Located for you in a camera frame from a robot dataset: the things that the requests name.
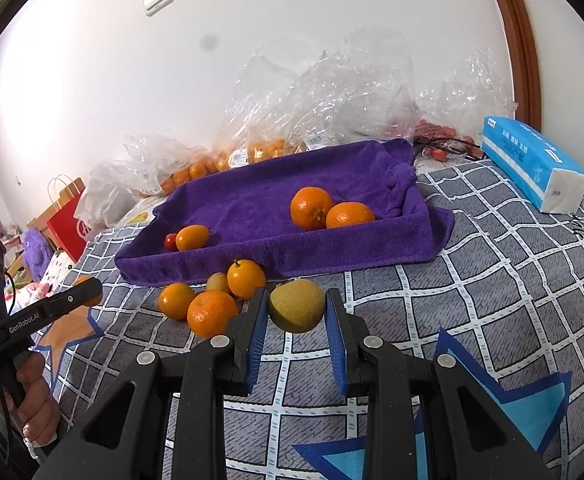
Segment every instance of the tissue pack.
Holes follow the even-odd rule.
[[[584,171],[527,124],[488,116],[482,148],[542,213],[573,214],[584,195]]]

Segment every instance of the checkered tablecloth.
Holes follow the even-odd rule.
[[[584,202],[577,222],[540,214],[491,162],[421,175],[419,187],[428,204],[456,216],[436,259],[311,279],[338,288],[371,333],[415,356],[430,358],[446,329],[505,389],[571,372],[568,414],[543,458],[556,478],[577,478],[584,469]],[[114,254],[141,228],[99,235],[63,285],[79,274],[101,280],[104,300],[92,317],[104,335],[66,350],[53,381],[62,431],[139,352],[171,355],[199,343],[185,323],[157,311],[158,289],[124,283],[115,268]],[[228,478],[323,478],[293,444],[365,434],[366,413],[365,399],[335,389],[323,323],[300,335],[270,324],[254,394],[225,402]]]

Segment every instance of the metal bolt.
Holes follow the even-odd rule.
[[[368,335],[363,339],[363,344],[368,348],[380,348],[383,346],[383,340],[376,335]]]
[[[450,354],[440,354],[437,361],[443,368],[454,368],[456,366],[456,359]]]
[[[230,344],[230,338],[227,335],[215,335],[210,339],[210,345],[214,348],[225,348]]]
[[[150,352],[149,350],[141,352],[136,356],[136,362],[140,365],[152,364],[154,362],[154,352]]]

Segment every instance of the blue gripper pad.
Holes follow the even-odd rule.
[[[259,378],[259,367],[261,366],[261,354],[265,342],[265,332],[267,332],[267,307],[269,304],[269,294],[267,291],[261,296],[259,301],[259,311],[254,323],[254,329],[249,339],[247,354],[247,374],[246,384],[249,393],[252,392],[256,381]]]
[[[334,292],[330,289],[325,293],[325,328],[328,334],[329,356],[332,361],[334,381],[341,395],[347,393],[347,355],[341,333],[337,307],[333,299]]]

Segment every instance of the barcode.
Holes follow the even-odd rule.
[[[230,158],[227,162],[230,168],[240,168],[242,166],[248,165],[248,150],[247,148],[243,148],[242,150],[235,150],[230,155]]]
[[[321,148],[325,148],[328,145],[328,140],[325,139],[323,136],[317,135],[312,137],[305,137],[305,145],[307,149],[312,150],[319,150]]]

